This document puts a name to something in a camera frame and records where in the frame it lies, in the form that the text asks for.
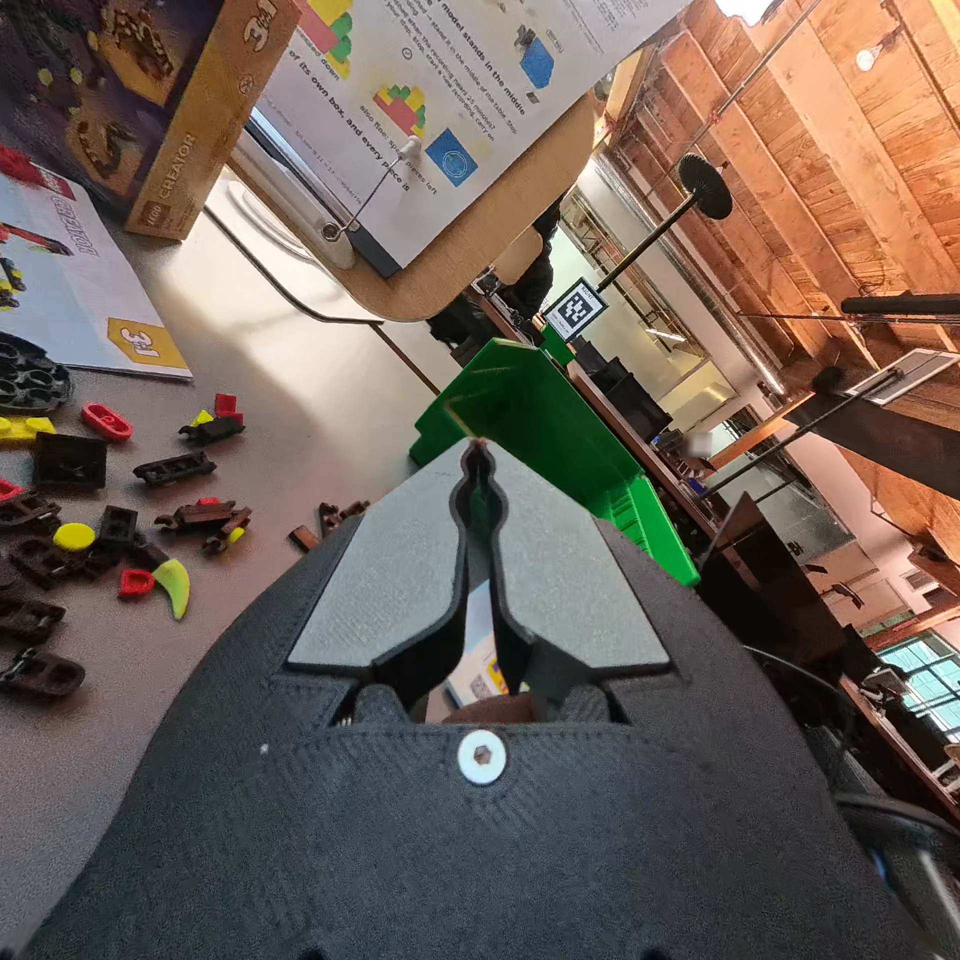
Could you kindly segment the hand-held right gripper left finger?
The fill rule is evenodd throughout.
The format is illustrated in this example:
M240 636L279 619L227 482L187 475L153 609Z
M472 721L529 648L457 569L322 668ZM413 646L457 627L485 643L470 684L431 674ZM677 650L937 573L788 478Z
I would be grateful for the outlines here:
M370 507L285 665L390 688L414 706L464 651L476 444L463 439Z

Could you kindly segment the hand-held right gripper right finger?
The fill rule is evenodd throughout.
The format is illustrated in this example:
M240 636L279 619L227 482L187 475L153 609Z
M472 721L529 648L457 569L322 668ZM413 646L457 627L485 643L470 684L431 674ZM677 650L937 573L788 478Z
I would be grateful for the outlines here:
M477 442L495 648L537 710L607 681L661 676L666 651L598 520L512 453Z

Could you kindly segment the pile of lego pieces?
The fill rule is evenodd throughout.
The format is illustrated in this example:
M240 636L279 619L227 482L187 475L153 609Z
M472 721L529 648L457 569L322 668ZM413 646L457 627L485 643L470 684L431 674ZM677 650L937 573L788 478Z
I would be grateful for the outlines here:
M101 401L79 410L88 435L59 432L48 414L69 401L72 387L66 367L43 348L2 333L2 447L31 448L29 486L2 476L2 695L61 700L87 676L84 666L47 646L66 609L23 594L24 583L50 592L73 581L95 583L119 569L119 601L138 602L159 588L174 622L182 622L188 610L189 572L141 531L138 510L107 504L94 528L63 520L63 506L50 498L51 492L105 491L110 446L134 437L133 424ZM138 464L132 476L149 490L207 478L217 470L207 448L235 439L245 428L237 396L219 391L212 411L201 410L177 431L183 452ZM370 506L369 500L345 508L323 502L317 534L300 525L288 540L310 552ZM202 536L200 554L216 558L247 534L252 514L235 500L205 496L158 515L152 525L171 536Z

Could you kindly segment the purple lego set box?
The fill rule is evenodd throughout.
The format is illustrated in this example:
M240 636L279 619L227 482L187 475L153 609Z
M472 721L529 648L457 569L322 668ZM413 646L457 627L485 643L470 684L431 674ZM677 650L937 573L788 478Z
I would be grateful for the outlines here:
M2 142L133 234L183 241L306 10L296 1L3 1Z

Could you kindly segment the green plastic bin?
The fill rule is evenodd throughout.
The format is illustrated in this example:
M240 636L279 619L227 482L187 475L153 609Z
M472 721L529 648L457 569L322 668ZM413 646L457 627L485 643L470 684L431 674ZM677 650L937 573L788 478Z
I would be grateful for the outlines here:
M415 422L425 467L462 439L498 444L610 522L684 586L701 577L638 460L541 350L493 339Z

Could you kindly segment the small marker tag card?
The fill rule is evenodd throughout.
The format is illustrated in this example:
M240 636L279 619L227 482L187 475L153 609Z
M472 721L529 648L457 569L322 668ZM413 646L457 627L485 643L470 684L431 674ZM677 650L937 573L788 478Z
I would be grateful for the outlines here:
M568 344L607 309L606 301L592 282L579 278L546 309L543 318L559 340Z

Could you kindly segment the white panel on stand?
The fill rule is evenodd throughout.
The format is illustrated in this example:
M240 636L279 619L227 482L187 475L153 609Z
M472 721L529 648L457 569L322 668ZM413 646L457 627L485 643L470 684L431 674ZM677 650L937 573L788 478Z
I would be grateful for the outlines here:
M887 406L955 367L956 352L915 348L845 390L845 396Z

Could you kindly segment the open spider instruction booklet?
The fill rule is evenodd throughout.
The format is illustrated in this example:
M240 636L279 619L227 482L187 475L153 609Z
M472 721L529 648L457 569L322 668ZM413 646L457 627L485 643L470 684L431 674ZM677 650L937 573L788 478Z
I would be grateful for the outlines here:
M68 367L191 381L88 192L33 170L1 174L2 331Z

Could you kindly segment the black round-top pole stand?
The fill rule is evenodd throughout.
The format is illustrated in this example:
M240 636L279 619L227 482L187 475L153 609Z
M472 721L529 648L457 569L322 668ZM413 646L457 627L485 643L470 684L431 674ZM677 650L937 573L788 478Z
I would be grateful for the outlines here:
M596 292L602 294L619 280L639 257L659 242L689 210L696 208L713 221L722 221L733 210L733 197L720 171L694 152L685 153L678 161L678 176L686 196L682 203L634 249L600 280Z

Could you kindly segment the printed instruction sheet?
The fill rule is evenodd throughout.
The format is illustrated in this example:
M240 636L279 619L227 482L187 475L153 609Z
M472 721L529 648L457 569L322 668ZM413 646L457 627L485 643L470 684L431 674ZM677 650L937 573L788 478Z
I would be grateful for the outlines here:
M252 114L385 279L685 2L308 2Z

